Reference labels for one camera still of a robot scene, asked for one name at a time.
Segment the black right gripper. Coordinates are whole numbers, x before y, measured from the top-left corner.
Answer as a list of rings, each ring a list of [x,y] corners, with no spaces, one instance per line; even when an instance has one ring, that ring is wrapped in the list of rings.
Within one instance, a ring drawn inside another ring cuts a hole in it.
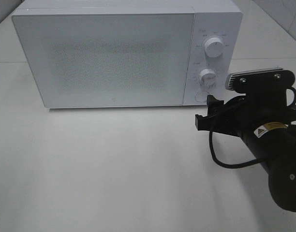
[[[286,89],[247,93],[223,104],[223,100],[207,95],[207,116],[195,115],[197,131],[233,135],[243,140],[260,139],[275,130],[288,130],[296,121],[296,89],[287,104]]]

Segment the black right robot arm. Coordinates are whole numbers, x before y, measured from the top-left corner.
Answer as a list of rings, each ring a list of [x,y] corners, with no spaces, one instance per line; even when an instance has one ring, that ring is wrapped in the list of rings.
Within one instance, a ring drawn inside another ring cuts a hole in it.
[[[213,161],[227,169],[241,169],[261,164],[268,174],[268,188],[274,202],[282,209],[296,212],[296,105],[272,100],[256,101],[254,95],[237,96],[228,102],[207,97],[207,115],[195,115],[198,131],[208,131]],[[213,133],[239,137],[254,159],[228,164],[217,158]]]

